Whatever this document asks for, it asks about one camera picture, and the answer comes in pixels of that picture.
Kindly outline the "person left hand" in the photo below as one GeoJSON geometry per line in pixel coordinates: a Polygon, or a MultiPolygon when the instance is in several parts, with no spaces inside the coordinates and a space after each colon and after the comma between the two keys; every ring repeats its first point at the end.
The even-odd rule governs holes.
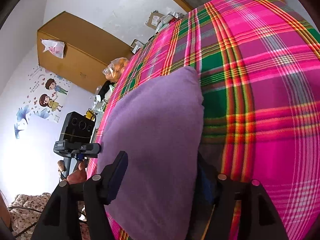
{"type": "Polygon", "coordinates": [[[83,183],[87,180],[87,173],[84,161],[78,161],[73,173],[67,177],[63,177],[62,180],[68,181],[70,184],[83,183]]]}

